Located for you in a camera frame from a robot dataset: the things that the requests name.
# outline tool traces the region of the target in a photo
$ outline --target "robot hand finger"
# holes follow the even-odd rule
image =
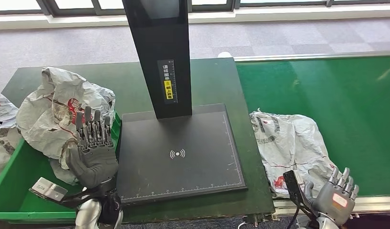
[[[94,112],[94,132],[95,132],[95,141],[96,145],[103,144],[103,128],[101,126],[101,112],[100,110],[95,110]]]
[[[77,144],[81,146],[83,150],[85,150],[87,148],[87,136],[84,131],[81,112],[77,112],[76,114],[76,129],[78,133]]]
[[[305,189],[303,190],[303,192],[305,193],[305,196],[306,196],[308,199],[313,197],[313,195],[312,195],[313,187],[314,187],[314,183],[311,182],[311,181],[309,181],[309,182],[305,185]]]
[[[338,176],[338,168],[334,167],[333,172],[331,173],[330,179],[328,179],[328,182],[335,185],[337,182],[337,176]]]
[[[86,106],[84,109],[84,119],[85,119],[85,125],[87,129],[87,144],[88,147],[94,146],[94,130],[92,127],[92,120],[91,120],[91,107]]]
[[[340,188],[344,187],[345,182],[347,181],[347,178],[349,176],[349,168],[345,168],[344,173],[342,174],[341,178],[339,179],[337,186]]]
[[[359,192],[359,186],[355,185],[354,190],[351,193],[350,199],[355,200],[358,196],[358,192]]]
[[[354,178],[349,176],[348,177],[348,182],[344,186],[344,190],[342,191],[342,193],[349,196],[351,194],[351,190],[352,190],[353,185],[354,185]]]
[[[111,140],[111,118],[109,116],[105,117],[104,121],[104,137],[105,137],[105,144],[107,146],[112,146],[112,140]]]

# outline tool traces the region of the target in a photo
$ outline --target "sticker with chinese text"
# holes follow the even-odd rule
[[[163,98],[165,104],[173,104],[178,102],[177,87],[175,81],[174,60],[157,61],[160,80],[163,89]]]

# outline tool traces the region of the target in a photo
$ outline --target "black scanning platform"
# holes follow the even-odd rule
[[[175,118],[124,114],[117,189],[127,205],[246,189],[224,104]]]

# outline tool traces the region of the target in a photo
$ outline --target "white plastic bag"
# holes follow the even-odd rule
[[[15,125],[17,112],[18,108],[0,94],[0,173],[21,139]]]
[[[28,144],[58,160],[62,169],[68,169],[65,151],[77,144],[76,114],[88,105],[92,116],[94,110],[100,110],[101,117],[110,116],[112,124],[115,117],[113,91],[90,83],[76,73],[47,67],[42,70],[42,84],[22,102],[17,125]],[[51,165],[57,178],[65,182],[75,180],[56,173],[56,165],[53,162]]]
[[[330,161],[323,137],[313,119],[303,115],[250,114],[258,149],[271,189],[276,197],[289,198],[283,173],[295,170],[303,190],[314,183],[317,195],[327,182],[334,164]]]
[[[49,163],[52,167],[53,173],[59,180],[71,185],[76,185],[79,182],[72,171],[69,169],[62,169],[58,160],[49,158]]]

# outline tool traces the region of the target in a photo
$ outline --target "gray carpet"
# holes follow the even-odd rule
[[[259,229],[286,229],[291,217],[280,218],[280,221],[263,222]],[[236,229],[242,222],[241,217],[227,219],[199,219],[192,221],[171,221],[163,223],[150,223],[143,225],[123,225],[124,229]],[[241,229],[252,229],[251,225],[244,225]]]
[[[390,50],[390,18],[191,24],[191,58]],[[0,91],[19,67],[134,62],[128,27],[0,31]]]

